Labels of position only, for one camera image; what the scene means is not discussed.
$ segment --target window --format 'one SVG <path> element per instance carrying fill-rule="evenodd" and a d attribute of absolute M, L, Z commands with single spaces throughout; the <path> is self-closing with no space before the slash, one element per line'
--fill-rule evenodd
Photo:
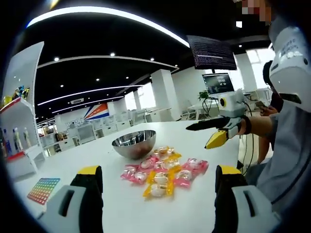
<path fill-rule="evenodd" d="M 229 77 L 231 79 L 232 85 L 234 90 L 242 89 L 244 90 L 244 82 L 243 78 L 241 75 L 241 71 L 238 67 L 237 59 L 234 56 L 235 63 L 237 64 L 237 70 L 226 70 L 226 69 L 216 69 L 215 72 L 217 73 L 228 73 Z M 211 69 L 206 69 L 205 70 L 206 74 L 211 74 L 212 70 Z"/>
<path fill-rule="evenodd" d="M 156 106 L 156 100 L 151 83 L 147 83 L 146 85 L 138 88 L 137 92 L 142 109 L 153 108 Z"/>
<path fill-rule="evenodd" d="M 134 110 L 137 109 L 136 107 L 136 102 L 135 102 L 135 97 L 134 97 L 134 92 L 130 92 L 124 96 L 125 98 L 125 105 L 127 110 Z"/>
<path fill-rule="evenodd" d="M 273 60 L 276 54 L 271 49 L 248 50 L 246 53 L 252 64 L 257 88 L 267 88 L 262 76 L 263 66 Z"/>

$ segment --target potted plant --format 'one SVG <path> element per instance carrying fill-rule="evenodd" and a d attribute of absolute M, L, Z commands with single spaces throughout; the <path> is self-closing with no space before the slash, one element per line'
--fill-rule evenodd
<path fill-rule="evenodd" d="M 200 91 L 199 92 L 199 101 L 205 100 L 208 98 L 208 92 L 207 91 Z"/>

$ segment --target ceiling light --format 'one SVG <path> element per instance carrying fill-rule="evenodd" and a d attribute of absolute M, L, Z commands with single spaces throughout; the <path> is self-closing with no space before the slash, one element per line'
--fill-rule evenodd
<path fill-rule="evenodd" d="M 42 15 L 34 18 L 33 20 L 31 20 L 29 22 L 27 27 L 29 27 L 29 26 L 37 23 L 37 22 L 40 22 L 42 20 L 45 20 L 47 18 L 51 18 L 51 17 L 59 16 L 59 15 L 64 15 L 64 14 L 70 14 L 70 13 L 78 13 L 78 12 L 80 12 L 80 13 L 102 13 L 102 14 L 115 15 L 115 16 L 128 18 L 128 19 L 146 24 L 150 27 L 153 27 L 154 29 L 157 29 L 157 30 L 165 33 L 166 35 L 169 35 L 170 37 L 174 38 L 175 40 L 179 41 L 183 45 L 190 48 L 189 43 L 187 41 L 185 41 L 184 39 L 180 38 L 179 36 L 172 33 L 171 31 L 167 30 L 166 28 L 163 28 L 162 26 L 160 26 L 160 25 L 158 25 L 158 24 L 156 24 L 150 20 L 147 20 L 143 17 L 137 16 L 137 15 L 125 12 L 125 11 L 119 11 L 119 10 L 106 8 L 106 7 L 75 6 L 75 7 L 67 7 L 67 8 L 57 9 L 57 10 L 47 12 L 45 14 L 42 14 Z"/>
<path fill-rule="evenodd" d="M 242 21 L 237 21 L 237 22 L 236 22 L 236 26 L 237 26 L 238 28 L 242 28 Z"/>
<path fill-rule="evenodd" d="M 123 97 L 124 97 L 124 96 L 112 97 L 112 98 L 108 98 L 108 99 L 104 99 L 104 100 L 99 100 L 99 101 L 114 100 L 114 99 L 123 98 Z M 75 106 L 72 106 L 72 107 L 68 107 L 68 108 L 64 108 L 64 109 L 61 109 L 61 110 L 54 111 L 54 112 L 52 112 L 52 113 L 58 113 L 58 112 L 60 112 L 60 111 L 64 111 L 64 110 L 67 110 L 67 109 L 70 109 L 70 108 L 75 108 L 75 107 L 79 107 L 79 106 L 82 106 L 82 105 L 85 105 L 85 104 L 90 104 L 90 103 L 95 103 L 95 102 L 98 102 L 98 100 L 92 101 L 92 102 L 88 102 L 88 103 L 78 104 L 78 105 L 75 105 Z"/>
<path fill-rule="evenodd" d="M 90 90 L 90 91 L 83 91 L 83 92 L 78 92 L 78 93 L 74 93 L 74 94 L 70 94 L 70 95 L 66 95 L 66 96 L 61 96 L 61 97 L 54 98 L 52 100 L 48 100 L 48 101 L 42 102 L 42 103 L 38 104 L 38 106 L 40 106 L 42 104 L 45 104 L 45 103 L 49 103 L 49 102 L 55 101 L 55 100 L 60 100 L 62 98 L 66 98 L 66 97 L 70 97 L 70 96 L 76 96 L 76 95 L 80 95 L 80 94 L 84 94 L 84 93 L 89 93 L 89 92 L 94 92 L 94 91 L 104 91 L 104 90 L 110 90 L 110 89 L 127 88 L 127 87 L 141 87 L 141 86 L 143 86 L 143 85 L 114 86 L 114 87 L 106 87 L 106 88 L 101 88 L 101 89 L 94 89 L 94 90 Z"/>

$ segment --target stainless steel bowl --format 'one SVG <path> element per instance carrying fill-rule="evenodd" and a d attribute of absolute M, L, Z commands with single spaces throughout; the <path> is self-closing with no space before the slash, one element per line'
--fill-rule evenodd
<path fill-rule="evenodd" d="M 144 130 L 119 137 L 112 142 L 112 146 L 125 158 L 141 159 L 152 150 L 155 143 L 156 132 Z"/>

